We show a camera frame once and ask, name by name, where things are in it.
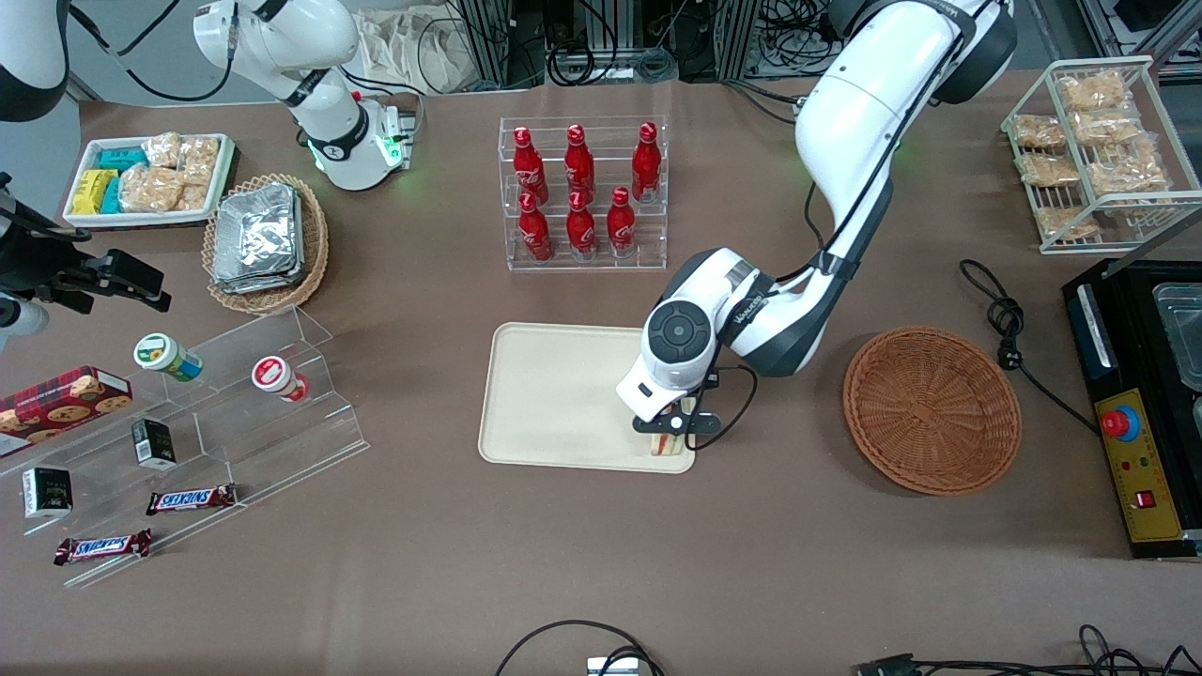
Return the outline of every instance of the red bottle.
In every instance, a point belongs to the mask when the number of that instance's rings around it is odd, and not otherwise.
[[[535,196],[538,204],[547,203],[547,174],[542,171],[542,155],[530,143],[530,130],[519,126],[513,130],[513,142],[517,150],[513,153],[513,173],[518,174],[518,185],[523,192]]]
[[[567,171],[567,190],[584,195],[587,204],[593,203],[596,190],[596,172],[593,171],[593,153],[584,144],[584,128],[573,124],[567,128],[567,154],[564,155]]]
[[[613,203],[605,221],[613,257],[629,259],[635,253],[635,209],[630,206],[630,191],[621,185],[613,189]]]
[[[635,201],[647,204],[660,197],[660,147],[655,142],[655,123],[644,121],[638,128],[638,148],[635,149],[635,158],[631,165],[635,170],[633,180],[630,184]]]
[[[551,242],[551,232],[547,230],[547,217],[538,210],[535,196],[530,192],[523,192],[518,197],[518,206],[522,207],[518,227],[522,229],[522,241],[525,242],[526,250],[535,262],[549,261],[555,250]]]
[[[572,244],[572,259],[582,263],[591,261],[597,255],[595,224],[593,214],[589,213],[589,203],[581,191],[573,191],[567,196],[567,241]]]

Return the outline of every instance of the brown wicker basket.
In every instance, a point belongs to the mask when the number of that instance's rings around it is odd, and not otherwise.
[[[1014,461],[1018,399],[1006,374],[968,340],[926,326],[861,348],[843,384],[859,450],[893,481],[932,496],[989,486]]]
[[[300,227],[304,231],[304,259],[309,271],[300,284],[296,286],[251,293],[226,293],[215,284],[209,283],[209,295],[232,310],[267,315],[286,306],[299,306],[313,296],[321,284],[321,278],[326,274],[326,265],[329,262],[329,230],[326,227],[326,214],[321,210],[317,197],[304,182],[292,176],[270,173],[239,183],[230,192],[258,190],[274,182],[286,183],[300,194]],[[204,266],[204,272],[209,273],[209,278],[213,277],[213,241],[216,233],[216,219],[218,214],[214,210],[209,214],[209,223],[204,226],[204,248],[201,250],[201,265]]]

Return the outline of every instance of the brown table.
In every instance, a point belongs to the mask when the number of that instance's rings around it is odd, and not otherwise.
[[[1059,286],[1091,259],[1041,256],[996,125],[1036,73],[928,109],[898,153],[897,196],[822,349],[763,383],[726,440],[679,476],[495,466],[476,451],[493,331],[506,321],[637,326],[668,273],[516,275],[496,207],[502,115],[670,113],[670,268],[730,245],[770,272],[813,241],[792,130],[718,85],[542,88],[430,100],[413,168],[363,194],[325,182],[278,105],[83,107],[84,138],[222,131],[239,178],[302,177],[332,225],[307,306],[335,336],[334,381],[373,447],[85,591],[0,510],[5,674],[490,674],[525,631],[566,617],[618,624],[673,674],[845,674],[926,658],[1076,658],[1077,625],[1162,659],[1202,629],[1198,569],[1126,559],[1101,447],[1027,383],[1022,451],[992,488],[926,498],[852,445],[840,385],[868,337],[927,324],[992,351],[983,298],[957,275],[987,262],[1027,310],[1031,369],[1087,405]],[[798,90],[797,83],[783,90]],[[816,220],[829,221],[825,206]],[[99,300],[0,355],[2,383],[79,363],[132,370],[130,345],[201,342],[246,321],[208,297],[198,230],[101,235],[167,272],[167,315]],[[730,410],[744,390],[714,395]],[[563,630],[513,674],[578,674],[617,644]]]

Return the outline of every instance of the acrylic bottle rack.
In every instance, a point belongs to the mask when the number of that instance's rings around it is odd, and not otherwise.
[[[645,121],[659,128],[656,143],[660,147],[660,189],[654,202],[637,203],[635,208],[635,253],[626,259],[615,259],[609,253],[606,233],[606,213],[613,189],[630,188],[631,159],[638,147],[638,128]],[[564,154],[567,152],[567,128],[578,124],[584,128],[585,142],[593,152],[596,170],[596,197],[589,212],[596,220],[596,257],[578,262],[572,259],[567,242],[567,176],[564,172]],[[530,130],[534,147],[542,155],[549,198],[540,207],[547,217],[555,255],[546,262],[530,256],[522,242],[518,227],[518,186],[513,171],[513,130],[525,126]],[[564,118],[501,118],[498,138],[498,165],[501,185],[501,219],[505,224],[505,259],[514,272],[578,272],[603,269],[664,269],[668,260],[668,119],[666,115],[614,115],[614,117],[564,117]]]

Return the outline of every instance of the white box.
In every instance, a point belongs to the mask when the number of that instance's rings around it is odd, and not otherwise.
[[[218,148],[218,162],[213,167],[213,178],[209,179],[208,195],[204,197],[204,207],[188,212],[166,212],[161,214],[73,214],[71,203],[79,190],[79,182],[83,179],[85,170],[96,168],[96,159],[101,150],[112,148],[132,148],[141,146],[149,136],[131,136],[127,138],[97,138],[89,141],[83,149],[83,158],[76,167],[75,179],[71,182],[71,191],[67,194],[66,203],[63,204],[63,220],[76,227],[84,230],[126,230],[148,226],[166,226],[184,223],[204,221],[209,213],[218,208],[221,194],[225,192],[226,177],[230,174],[230,165],[233,161],[234,146],[225,134],[183,134],[180,136],[204,136],[216,138],[220,143]]]

